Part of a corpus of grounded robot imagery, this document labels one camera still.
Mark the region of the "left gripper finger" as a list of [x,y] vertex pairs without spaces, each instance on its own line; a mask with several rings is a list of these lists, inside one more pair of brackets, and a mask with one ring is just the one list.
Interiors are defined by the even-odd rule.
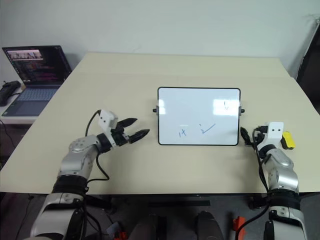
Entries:
[[149,131],[150,131],[150,129],[142,129],[142,130],[137,131],[133,135],[129,136],[128,142],[130,144],[133,144],[133,143],[141,140],[149,133]]
[[137,118],[133,118],[133,117],[123,119],[123,120],[117,122],[117,127],[118,128],[127,128],[127,127],[131,126],[137,120],[138,120]]

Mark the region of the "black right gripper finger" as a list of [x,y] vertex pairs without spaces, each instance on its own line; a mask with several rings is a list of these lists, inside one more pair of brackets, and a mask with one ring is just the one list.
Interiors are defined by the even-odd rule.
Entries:
[[240,127],[240,135],[242,137],[242,139],[244,140],[244,144],[246,146],[250,146],[251,145],[251,139],[249,136],[248,131],[244,128],[244,127]]

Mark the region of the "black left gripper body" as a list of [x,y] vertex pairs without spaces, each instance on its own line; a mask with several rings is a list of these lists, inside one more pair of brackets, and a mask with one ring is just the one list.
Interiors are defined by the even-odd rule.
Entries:
[[111,136],[117,147],[121,147],[130,142],[130,137],[125,133],[123,127],[112,129]]

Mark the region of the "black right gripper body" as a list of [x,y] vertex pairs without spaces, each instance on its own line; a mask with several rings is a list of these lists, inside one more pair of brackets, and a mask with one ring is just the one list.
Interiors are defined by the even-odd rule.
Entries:
[[266,126],[258,126],[253,129],[252,131],[252,146],[254,150],[261,150],[266,146],[265,143],[263,143],[263,140],[265,139],[265,134],[267,133],[267,127]]

